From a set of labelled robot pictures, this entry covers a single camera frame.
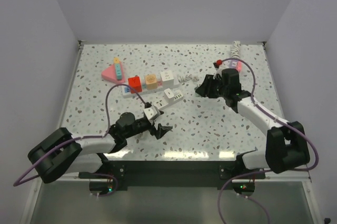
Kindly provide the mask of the white usb power strip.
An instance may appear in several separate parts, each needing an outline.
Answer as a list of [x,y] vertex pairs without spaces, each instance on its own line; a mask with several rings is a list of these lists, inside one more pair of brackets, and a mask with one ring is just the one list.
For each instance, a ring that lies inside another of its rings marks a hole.
[[183,93],[178,89],[173,91],[170,88],[164,90],[163,98],[157,100],[153,105],[159,110],[163,111],[164,109],[182,101],[184,98]]

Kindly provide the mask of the white cube socket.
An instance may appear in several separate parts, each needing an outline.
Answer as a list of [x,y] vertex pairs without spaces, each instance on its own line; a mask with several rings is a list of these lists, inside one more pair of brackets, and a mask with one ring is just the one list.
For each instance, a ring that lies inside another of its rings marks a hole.
[[166,70],[166,71],[160,72],[160,76],[161,76],[161,81],[162,81],[163,86],[169,86],[169,87],[173,86],[174,76],[173,76],[173,72],[171,70]]

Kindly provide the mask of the small white cube adapter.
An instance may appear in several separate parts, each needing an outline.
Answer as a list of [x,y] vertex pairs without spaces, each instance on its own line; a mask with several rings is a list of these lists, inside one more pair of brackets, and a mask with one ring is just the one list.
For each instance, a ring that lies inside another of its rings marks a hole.
[[164,90],[164,99],[167,103],[172,103],[174,101],[174,93],[170,88]]

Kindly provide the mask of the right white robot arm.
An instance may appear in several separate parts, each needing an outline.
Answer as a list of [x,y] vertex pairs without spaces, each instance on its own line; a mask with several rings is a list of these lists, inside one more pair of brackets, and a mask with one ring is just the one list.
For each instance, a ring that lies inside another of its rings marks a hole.
[[238,177],[247,178],[258,169],[279,174],[309,163],[303,126],[297,121],[290,123],[273,113],[263,112],[263,107],[252,100],[252,94],[242,89],[236,69],[224,69],[216,76],[207,74],[195,92],[205,98],[224,98],[228,107],[248,119],[266,136],[264,150],[237,155],[234,171]]

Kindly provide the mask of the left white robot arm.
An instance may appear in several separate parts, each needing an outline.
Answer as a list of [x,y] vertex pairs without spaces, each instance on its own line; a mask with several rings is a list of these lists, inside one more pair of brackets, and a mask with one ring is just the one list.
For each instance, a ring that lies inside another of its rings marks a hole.
[[89,172],[103,178],[109,172],[109,165],[98,155],[116,153],[127,146],[128,138],[146,131],[161,139],[173,129],[172,126],[155,124],[154,120],[162,114],[160,110],[147,108],[143,117],[137,119],[133,113],[125,112],[110,126],[105,136],[73,137],[65,127],[61,127],[35,146],[27,157],[46,184],[72,172]]

